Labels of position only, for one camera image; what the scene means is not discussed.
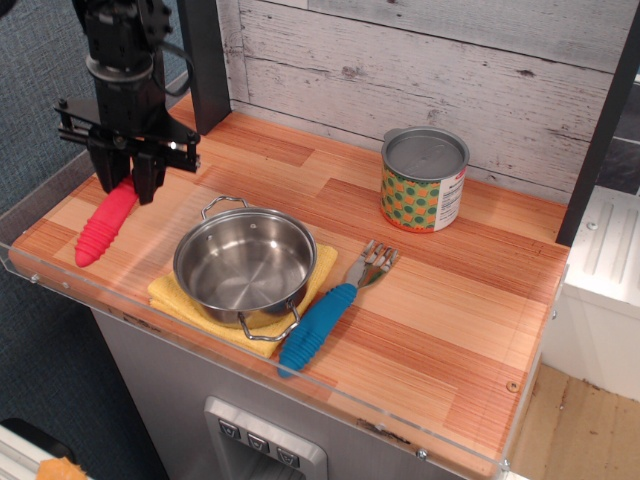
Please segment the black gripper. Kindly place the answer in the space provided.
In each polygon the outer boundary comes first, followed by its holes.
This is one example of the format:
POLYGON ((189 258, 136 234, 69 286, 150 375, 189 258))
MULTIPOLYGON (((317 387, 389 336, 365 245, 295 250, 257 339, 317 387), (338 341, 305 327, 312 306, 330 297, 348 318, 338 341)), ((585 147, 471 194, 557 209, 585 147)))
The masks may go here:
POLYGON ((88 149, 106 193, 130 175, 140 205, 153 202, 166 167, 194 172, 200 136, 169 115, 163 71, 134 82, 95 80, 94 98, 60 98, 54 104, 64 140, 88 149))

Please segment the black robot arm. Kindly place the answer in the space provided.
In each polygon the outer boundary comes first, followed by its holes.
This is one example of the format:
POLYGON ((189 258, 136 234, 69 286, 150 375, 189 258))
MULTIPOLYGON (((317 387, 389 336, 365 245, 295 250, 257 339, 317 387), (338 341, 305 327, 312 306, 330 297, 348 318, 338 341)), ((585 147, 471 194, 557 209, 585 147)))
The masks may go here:
POLYGON ((59 134, 86 146, 105 192, 129 180, 140 204, 149 204, 167 168, 199 167, 199 134, 166 107, 168 96, 184 95, 190 84, 166 86, 163 55, 188 67, 192 60, 167 42, 171 10, 162 1, 77 1, 74 8, 88 41, 95 96, 59 99, 59 134))

